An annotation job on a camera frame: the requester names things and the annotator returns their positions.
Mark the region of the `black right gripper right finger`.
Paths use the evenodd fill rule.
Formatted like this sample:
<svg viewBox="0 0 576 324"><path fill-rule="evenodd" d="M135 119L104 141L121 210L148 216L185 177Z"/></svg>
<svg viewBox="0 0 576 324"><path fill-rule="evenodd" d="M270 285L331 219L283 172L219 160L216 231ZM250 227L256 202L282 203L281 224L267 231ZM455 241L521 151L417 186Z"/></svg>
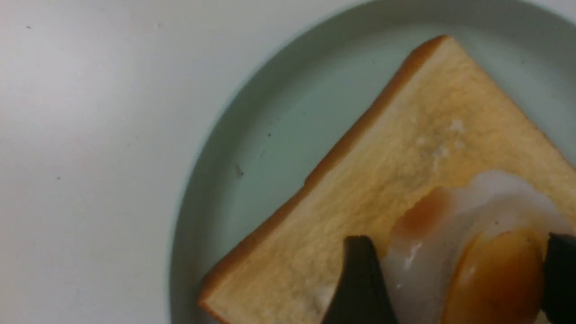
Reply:
<svg viewBox="0 0 576 324"><path fill-rule="evenodd" d="M549 234L541 310L551 324L576 322L576 238Z"/></svg>

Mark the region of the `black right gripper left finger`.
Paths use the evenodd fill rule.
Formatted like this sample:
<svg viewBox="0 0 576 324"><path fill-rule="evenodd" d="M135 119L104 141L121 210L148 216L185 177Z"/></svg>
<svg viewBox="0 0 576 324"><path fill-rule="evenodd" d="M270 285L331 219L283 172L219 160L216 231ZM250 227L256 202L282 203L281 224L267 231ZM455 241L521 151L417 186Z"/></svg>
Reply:
<svg viewBox="0 0 576 324"><path fill-rule="evenodd" d="M344 238L342 272L323 324L396 324L380 260L368 236Z"/></svg>

